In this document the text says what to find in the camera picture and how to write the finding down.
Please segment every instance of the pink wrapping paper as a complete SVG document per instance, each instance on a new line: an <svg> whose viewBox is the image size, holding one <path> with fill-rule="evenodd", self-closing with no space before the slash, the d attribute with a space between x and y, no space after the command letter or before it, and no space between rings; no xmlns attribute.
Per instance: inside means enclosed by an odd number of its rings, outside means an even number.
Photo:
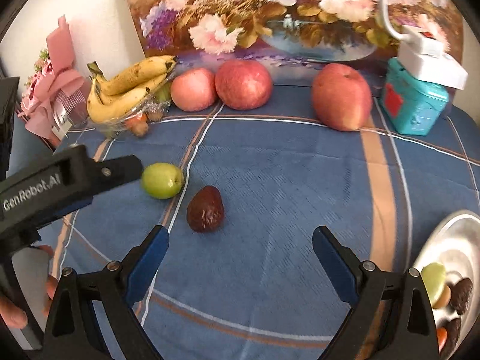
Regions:
<svg viewBox="0 0 480 360"><path fill-rule="evenodd" d="M65 16L58 18L58 28L47 38L51 69L44 72L35 85L33 98L22 101L22 110L30 119L25 128L43 138L52 132L52 101L58 91L71 96L86 80L72 68L75 60L74 46Z"/></svg>

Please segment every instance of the white wall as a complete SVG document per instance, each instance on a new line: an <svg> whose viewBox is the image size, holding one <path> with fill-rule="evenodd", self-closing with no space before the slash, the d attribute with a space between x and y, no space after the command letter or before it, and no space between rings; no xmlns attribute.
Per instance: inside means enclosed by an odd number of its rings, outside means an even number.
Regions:
<svg viewBox="0 0 480 360"><path fill-rule="evenodd" d="M468 113L480 126L480 43L463 21L462 65L469 73L465 89L457 91L453 104Z"/></svg>
<svg viewBox="0 0 480 360"><path fill-rule="evenodd" d="M76 54L76 68L88 76L86 64L96 60L105 76L143 58L126 0L29 0L0 43L0 57L8 76L26 82L34 73L45 38L66 15Z"/></svg>

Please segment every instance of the banana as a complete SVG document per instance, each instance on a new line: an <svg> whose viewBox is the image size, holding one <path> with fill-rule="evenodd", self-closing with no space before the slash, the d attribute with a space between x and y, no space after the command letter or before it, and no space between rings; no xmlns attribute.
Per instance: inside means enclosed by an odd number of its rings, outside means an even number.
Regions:
<svg viewBox="0 0 480 360"><path fill-rule="evenodd" d="M135 87L136 88L140 88L140 89L146 89L148 88L149 90L154 90L156 88L158 88L160 86L160 84L165 80L165 78L167 77L166 74L162 74L158 77L155 77L154 79L151 79L147 82L144 82L143 84L140 84L140 85L137 85ZM98 75L97 76L97 82L99 83L100 85L100 88L102 87L102 83L105 83L106 80L105 80L105 77L104 76L101 76L101 75ZM104 92L100 91L99 93L99 96L100 96L100 101L102 102L102 104L104 105L110 105L116 101L118 101L119 99L121 99L123 97L124 94L115 94L113 96L108 96L106 95Z"/></svg>
<svg viewBox="0 0 480 360"><path fill-rule="evenodd" d="M176 63L177 57L173 55L146 58L126 68L109 81L99 81L100 91L108 96L119 95L157 76L169 73ZM103 76L96 62L92 62L87 66L93 76Z"/></svg>
<svg viewBox="0 0 480 360"><path fill-rule="evenodd" d="M88 115L93 123L104 123L116 120L135 108L149 91L145 88L133 88L110 105L104 105L97 95L97 79L92 81L92 87L87 99Z"/></svg>

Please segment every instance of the red apple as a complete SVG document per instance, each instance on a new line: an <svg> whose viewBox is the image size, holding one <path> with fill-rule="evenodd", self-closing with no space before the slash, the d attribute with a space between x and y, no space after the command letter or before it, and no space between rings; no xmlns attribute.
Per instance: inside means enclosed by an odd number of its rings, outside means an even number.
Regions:
<svg viewBox="0 0 480 360"><path fill-rule="evenodd" d="M187 70L175 77L170 88L172 100L186 112L197 112L215 102L215 75L203 68Z"/></svg>
<svg viewBox="0 0 480 360"><path fill-rule="evenodd" d="M311 102L318 119L328 127L353 131L363 127L370 115L370 87L346 64L328 64L315 77Z"/></svg>
<svg viewBox="0 0 480 360"><path fill-rule="evenodd" d="M268 70L257 61L224 62L215 74L218 97L230 108L247 110L264 105L273 90Z"/></svg>

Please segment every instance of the human hand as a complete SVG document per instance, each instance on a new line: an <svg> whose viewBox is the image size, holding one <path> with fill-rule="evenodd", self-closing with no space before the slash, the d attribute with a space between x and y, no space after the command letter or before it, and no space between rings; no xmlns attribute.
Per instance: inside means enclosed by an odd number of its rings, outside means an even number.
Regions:
<svg viewBox="0 0 480 360"><path fill-rule="evenodd" d="M53 257L53 249L49 246L39 246L39 249L47 252L50 257ZM49 301L43 310L45 316L49 315L52 299L57 289L58 281L52 276L49 276L46 281L46 293L49 296ZM0 294L0 316L3 318L8 327L13 329L23 329L27 326L27 314L25 311L19 309L10 300Z"/></svg>

